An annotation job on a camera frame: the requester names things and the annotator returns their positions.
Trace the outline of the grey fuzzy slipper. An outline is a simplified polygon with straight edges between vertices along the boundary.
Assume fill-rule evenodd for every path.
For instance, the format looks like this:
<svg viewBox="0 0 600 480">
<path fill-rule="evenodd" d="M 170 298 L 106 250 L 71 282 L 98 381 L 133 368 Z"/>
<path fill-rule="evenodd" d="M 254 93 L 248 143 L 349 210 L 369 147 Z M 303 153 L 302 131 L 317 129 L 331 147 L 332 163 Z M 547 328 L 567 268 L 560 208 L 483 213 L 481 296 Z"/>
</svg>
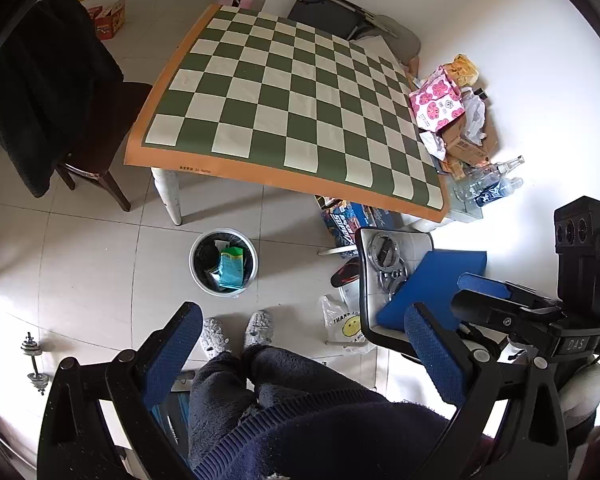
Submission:
<svg viewBox="0 0 600 480">
<path fill-rule="evenodd" d="M 274 320 L 267 310 L 259 310 L 250 316 L 244 336 L 244 349 L 253 346 L 269 346 L 273 342 Z"/>
<path fill-rule="evenodd" d="M 230 352 L 230 340 L 217 318 L 205 318 L 198 341 L 199 347 L 208 360 L 224 352 Z"/>
</svg>

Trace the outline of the red black sandal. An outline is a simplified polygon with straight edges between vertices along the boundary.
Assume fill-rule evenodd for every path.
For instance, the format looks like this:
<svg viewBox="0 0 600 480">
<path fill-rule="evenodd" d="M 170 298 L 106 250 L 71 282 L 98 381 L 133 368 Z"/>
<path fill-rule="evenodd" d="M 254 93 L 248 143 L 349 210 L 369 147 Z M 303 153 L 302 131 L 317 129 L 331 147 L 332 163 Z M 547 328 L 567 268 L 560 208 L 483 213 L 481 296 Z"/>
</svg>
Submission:
<svg viewBox="0 0 600 480">
<path fill-rule="evenodd" d="M 353 257 L 349 259 L 343 266 L 332 274 L 330 284 L 333 288 L 340 288 L 344 285 L 355 282 L 360 278 L 361 266 L 360 258 Z"/>
</svg>

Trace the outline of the small metal dumbbell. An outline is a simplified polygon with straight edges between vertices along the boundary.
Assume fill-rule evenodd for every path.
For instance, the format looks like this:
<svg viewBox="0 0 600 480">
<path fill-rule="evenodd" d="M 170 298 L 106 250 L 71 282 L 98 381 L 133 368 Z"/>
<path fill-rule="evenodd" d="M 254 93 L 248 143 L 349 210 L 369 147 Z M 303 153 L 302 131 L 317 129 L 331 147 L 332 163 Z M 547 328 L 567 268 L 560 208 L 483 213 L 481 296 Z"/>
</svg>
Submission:
<svg viewBox="0 0 600 480">
<path fill-rule="evenodd" d="M 42 396 L 50 383 L 50 376 L 38 369 L 38 361 L 36 359 L 42 356 L 43 350 L 30 332 L 27 332 L 26 338 L 23 339 L 21 350 L 32 365 L 32 372 L 28 374 L 28 378 L 36 391 Z"/>
</svg>

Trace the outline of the grey fuzzy left slipper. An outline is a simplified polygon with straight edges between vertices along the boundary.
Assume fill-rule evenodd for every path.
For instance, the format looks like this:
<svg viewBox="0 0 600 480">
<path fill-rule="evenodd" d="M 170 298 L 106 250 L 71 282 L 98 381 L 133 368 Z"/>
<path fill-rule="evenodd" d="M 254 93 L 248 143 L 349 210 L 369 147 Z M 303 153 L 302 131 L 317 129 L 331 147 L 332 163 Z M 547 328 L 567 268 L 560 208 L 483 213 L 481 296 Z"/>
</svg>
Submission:
<svg viewBox="0 0 600 480">
<path fill-rule="evenodd" d="M 199 347 L 208 360 L 224 352 L 230 352 L 230 340 L 217 318 L 205 318 L 198 341 Z"/>
</svg>

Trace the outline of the colourful box under table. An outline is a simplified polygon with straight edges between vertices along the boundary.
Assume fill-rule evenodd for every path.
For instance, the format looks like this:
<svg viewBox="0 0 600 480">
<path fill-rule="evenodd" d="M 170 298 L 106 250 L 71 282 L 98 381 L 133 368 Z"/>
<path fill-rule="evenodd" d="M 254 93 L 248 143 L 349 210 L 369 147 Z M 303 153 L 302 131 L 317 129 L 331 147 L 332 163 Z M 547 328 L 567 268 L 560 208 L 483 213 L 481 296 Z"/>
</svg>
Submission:
<svg viewBox="0 0 600 480">
<path fill-rule="evenodd" d="M 359 228 L 395 229 L 399 215 L 372 206 L 315 195 L 321 216 L 337 247 L 354 244 Z"/>
</svg>

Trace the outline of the folded grey cot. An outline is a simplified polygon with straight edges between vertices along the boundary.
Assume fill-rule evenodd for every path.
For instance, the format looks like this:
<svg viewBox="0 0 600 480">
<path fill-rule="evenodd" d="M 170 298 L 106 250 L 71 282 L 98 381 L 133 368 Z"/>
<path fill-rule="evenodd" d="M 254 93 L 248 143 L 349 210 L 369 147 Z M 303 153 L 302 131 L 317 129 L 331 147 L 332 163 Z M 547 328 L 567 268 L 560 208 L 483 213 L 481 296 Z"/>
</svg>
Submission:
<svg viewBox="0 0 600 480">
<path fill-rule="evenodd" d="M 345 40 L 358 39 L 366 32 L 398 38 L 377 15 L 348 0 L 296 0 L 288 18 Z"/>
</svg>

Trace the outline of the black jacket on chair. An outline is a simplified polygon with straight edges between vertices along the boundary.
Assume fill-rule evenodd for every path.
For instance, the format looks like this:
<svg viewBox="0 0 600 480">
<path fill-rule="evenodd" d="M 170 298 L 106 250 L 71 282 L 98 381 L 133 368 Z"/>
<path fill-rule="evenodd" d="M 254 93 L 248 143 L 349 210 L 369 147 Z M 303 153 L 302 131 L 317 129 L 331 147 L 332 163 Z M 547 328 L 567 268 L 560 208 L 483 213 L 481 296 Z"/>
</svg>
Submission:
<svg viewBox="0 0 600 480">
<path fill-rule="evenodd" d="M 41 0 L 14 28 L 0 49 L 0 145 L 34 197 L 122 80 L 79 0 Z"/>
</svg>

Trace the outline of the grey fuzzy right slipper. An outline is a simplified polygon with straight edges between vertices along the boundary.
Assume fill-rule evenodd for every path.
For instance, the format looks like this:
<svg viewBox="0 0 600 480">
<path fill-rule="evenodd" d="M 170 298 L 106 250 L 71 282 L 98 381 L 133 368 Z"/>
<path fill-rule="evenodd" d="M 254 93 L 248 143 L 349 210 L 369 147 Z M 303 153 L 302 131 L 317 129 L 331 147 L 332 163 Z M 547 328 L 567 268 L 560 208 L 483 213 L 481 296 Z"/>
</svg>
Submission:
<svg viewBox="0 0 600 480">
<path fill-rule="evenodd" d="M 274 320 L 267 310 L 259 310 L 250 316 L 244 336 L 244 349 L 253 346 L 269 346 L 273 342 Z"/>
</svg>

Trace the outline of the yellow snack bag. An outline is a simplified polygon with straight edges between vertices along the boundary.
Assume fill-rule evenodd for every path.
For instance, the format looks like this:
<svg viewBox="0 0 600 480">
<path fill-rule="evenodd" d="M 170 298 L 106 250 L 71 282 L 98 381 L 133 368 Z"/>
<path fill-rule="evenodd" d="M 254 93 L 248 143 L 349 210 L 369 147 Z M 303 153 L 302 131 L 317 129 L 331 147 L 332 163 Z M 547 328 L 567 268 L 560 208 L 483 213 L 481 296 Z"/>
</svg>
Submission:
<svg viewBox="0 0 600 480">
<path fill-rule="evenodd" d="M 464 54 L 458 54 L 451 63 L 443 64 L 443 68 L 460 88 L 472 87 L 479 78 L 478 67 Z"/>
</svg>

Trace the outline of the brown cardboard box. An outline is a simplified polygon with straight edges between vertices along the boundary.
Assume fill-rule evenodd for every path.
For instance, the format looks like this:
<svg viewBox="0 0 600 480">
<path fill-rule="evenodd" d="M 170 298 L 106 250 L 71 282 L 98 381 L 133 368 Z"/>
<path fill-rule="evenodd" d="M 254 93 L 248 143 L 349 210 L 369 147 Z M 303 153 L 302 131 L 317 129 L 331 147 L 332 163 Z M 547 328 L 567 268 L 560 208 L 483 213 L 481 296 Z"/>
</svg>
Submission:
<svg viewBox="0 0 600 480">
<path fill-rule="evenodd" d="M 498 132 L 490 112 L 486 112 L 486 122 L 483 125 L 486 137 L 481 140 L 480 145 L 470 142 L 464 136 L 466 126 L 467 114 L 463 114 L 441 128 L 438 136 L 445 144 L 446 154 L 466 162 L 469 166 L 478 166 L 482 162 L 487 162 L 498 151 Z"/>
</svg>

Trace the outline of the light blue snack bag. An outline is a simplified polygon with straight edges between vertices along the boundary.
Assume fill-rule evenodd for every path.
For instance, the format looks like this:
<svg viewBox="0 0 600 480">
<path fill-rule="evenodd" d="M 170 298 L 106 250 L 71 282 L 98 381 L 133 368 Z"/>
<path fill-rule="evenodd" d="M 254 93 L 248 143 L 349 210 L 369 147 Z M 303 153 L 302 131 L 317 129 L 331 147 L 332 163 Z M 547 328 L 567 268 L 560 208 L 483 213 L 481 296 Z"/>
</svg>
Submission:
<svg viewBox="0 0 600 480">
<path fill-rule="evenodd" d="M 219 279 L 221 288 L 238 290 L 244 281 L 244 250 L 227 246 L 220 251 Z"/>
</svg>

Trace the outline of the white stool with black frame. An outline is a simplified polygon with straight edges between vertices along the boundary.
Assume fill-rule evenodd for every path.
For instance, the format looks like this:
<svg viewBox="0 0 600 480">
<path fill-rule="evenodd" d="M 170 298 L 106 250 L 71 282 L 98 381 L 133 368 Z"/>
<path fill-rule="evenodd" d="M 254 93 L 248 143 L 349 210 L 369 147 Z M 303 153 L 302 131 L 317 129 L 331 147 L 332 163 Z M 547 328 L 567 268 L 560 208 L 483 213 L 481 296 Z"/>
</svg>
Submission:
<svg viewBox="0 0 600 480">
<path fill-rule="evenodd" d="M 362 228 L 355 233 L 360 257 L 360 311 L 362 332 L 376 346 L 416 358 L 404 333 L 376 322 L 385 307 L 408 280 L 427 252 L 434 250 L 431 236 L 424 233 Z"/>
</svg>

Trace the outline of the red orange cardboard box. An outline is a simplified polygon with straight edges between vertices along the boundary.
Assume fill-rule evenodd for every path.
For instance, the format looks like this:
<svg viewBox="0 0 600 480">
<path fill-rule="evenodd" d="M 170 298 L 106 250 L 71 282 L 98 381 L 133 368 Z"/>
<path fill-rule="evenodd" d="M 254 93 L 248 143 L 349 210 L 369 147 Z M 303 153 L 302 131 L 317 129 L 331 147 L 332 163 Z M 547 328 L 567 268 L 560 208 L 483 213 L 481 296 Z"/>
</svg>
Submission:
<svg viewBox="0 0 600 480">
<path fill-rule="evenodd" d="M 125 3 L 126 0 L 117 0 L 108 6 L 99 4 L 87 9 L 99 40 L 109 40 L 116 36 L 125 22 Z"/>
</svg>

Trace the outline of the white round trash bin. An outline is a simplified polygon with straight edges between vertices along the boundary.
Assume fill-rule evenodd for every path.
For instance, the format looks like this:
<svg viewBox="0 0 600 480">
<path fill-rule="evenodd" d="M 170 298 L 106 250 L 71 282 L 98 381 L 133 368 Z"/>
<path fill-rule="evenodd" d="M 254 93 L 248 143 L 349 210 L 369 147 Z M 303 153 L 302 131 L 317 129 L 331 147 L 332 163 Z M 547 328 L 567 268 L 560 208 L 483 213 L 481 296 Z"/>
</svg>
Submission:
<svg viewBox="0 0 600 480">
<path fill-rule="evenodd" d="M 258 274 L 259 258 L 253 242 L 234 229 L 201 234 L 189 251 L 189 272 L 208 295 L 233 298 L 242 294 Z"/>
</svg>

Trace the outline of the white plastic smiley bag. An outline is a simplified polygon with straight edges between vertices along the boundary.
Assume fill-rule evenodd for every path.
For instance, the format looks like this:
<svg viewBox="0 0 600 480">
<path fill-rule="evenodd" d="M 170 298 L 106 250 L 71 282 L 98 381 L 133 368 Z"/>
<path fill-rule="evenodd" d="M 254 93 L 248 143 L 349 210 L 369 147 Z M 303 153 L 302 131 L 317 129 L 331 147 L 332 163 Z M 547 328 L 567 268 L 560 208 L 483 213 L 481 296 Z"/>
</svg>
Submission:
<svg viewBox="0 0 600 480">
<path fill-rule="evenodd" d="M 326 346 L 340 354 L 366 354 L 376 348 L 362 332 L 360 296 L 334 299 L 325 295 L 318 304 L 323 312 Z"/>
</svg>

